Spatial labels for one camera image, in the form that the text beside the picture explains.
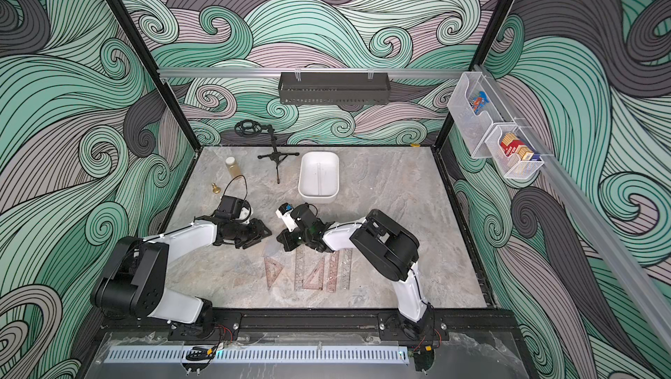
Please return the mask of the clear semicircle protractor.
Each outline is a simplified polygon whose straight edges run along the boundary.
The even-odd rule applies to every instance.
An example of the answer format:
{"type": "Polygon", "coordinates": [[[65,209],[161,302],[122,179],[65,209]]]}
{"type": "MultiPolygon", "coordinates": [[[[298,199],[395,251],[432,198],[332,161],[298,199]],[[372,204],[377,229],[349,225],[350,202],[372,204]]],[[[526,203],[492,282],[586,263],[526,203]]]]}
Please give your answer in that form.
{"type": "Polygon", "coordinates": [[[283,246],[276,239],[265,239],[263,248],[264,258],[274,258],[276,255],[283,253],[283,246]]]}

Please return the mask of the white plastic storage box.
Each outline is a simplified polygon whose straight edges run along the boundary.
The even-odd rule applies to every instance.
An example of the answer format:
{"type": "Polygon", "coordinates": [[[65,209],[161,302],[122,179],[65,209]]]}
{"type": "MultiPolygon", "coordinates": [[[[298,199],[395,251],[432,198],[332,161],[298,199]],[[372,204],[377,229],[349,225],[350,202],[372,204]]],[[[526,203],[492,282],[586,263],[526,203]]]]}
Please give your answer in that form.
{"type": "Polygon", "coordinates": [[[335,202],[340,190],[340,159],[336,153],[312,151],[302,157],[299,195],[309,204],[335,202]]]}

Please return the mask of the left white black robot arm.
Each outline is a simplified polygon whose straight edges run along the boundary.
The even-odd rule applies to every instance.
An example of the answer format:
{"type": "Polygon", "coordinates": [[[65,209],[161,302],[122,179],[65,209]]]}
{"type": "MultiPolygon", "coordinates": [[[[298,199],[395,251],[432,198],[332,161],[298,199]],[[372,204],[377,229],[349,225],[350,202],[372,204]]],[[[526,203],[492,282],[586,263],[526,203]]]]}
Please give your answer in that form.
{"type": "Polygon", "coordinates": [[[165,286],[169,264],[204,247],[246,249],[271,235],[258,218],[242,222],[202,217],[173,232],[143,239],[125,237],[116,243],[101,269],[91,303],[105,314],[210,326],[213,309],[209,300],[165,286]]]}

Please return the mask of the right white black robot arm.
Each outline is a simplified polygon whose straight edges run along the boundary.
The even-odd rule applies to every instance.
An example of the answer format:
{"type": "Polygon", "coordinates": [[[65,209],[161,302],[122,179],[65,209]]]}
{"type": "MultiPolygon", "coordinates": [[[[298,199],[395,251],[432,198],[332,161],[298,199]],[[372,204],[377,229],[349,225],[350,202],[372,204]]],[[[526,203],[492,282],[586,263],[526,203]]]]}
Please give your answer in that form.
{"type": "Polygon", "coordinates": [[[276,216],[285,229],[277,241],[286,252],[307,246],[318,253],[357,249],[379,274],[393,283],[398,312],[414,328],[426,325],[431,305],[419,280],[419,240],[381,210],[355,221],[326,223],[310,204],[282,204],[276,216]]]}

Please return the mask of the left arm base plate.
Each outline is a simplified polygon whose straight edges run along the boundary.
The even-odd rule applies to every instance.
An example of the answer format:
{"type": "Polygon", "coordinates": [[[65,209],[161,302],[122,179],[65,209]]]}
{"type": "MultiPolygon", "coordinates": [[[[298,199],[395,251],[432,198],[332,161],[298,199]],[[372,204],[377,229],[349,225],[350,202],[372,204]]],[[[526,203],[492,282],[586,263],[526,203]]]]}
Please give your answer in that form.
{"type": "Polygon", "coordinates": [[[193,324],[174,322],[168,335],[169,341],[214,342],[221,338],[224,342],[234,342],[238,338],[241,312],[216,309],[206,318],[193,324]]]}

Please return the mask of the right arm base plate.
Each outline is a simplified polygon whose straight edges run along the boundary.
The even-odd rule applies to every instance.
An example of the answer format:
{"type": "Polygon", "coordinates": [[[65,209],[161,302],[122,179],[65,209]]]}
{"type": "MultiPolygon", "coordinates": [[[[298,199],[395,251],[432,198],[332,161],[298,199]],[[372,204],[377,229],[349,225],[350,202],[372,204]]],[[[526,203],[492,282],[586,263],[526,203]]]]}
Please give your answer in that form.
{"type": "Polygon", "coordinates": [[[441,319],[436,319],[436,312],[429,309],[419,321],[410,321],[397,310],[384,311],[377,314],[380,339],[420,343],[447,341],[447,328],[441,319]]]}

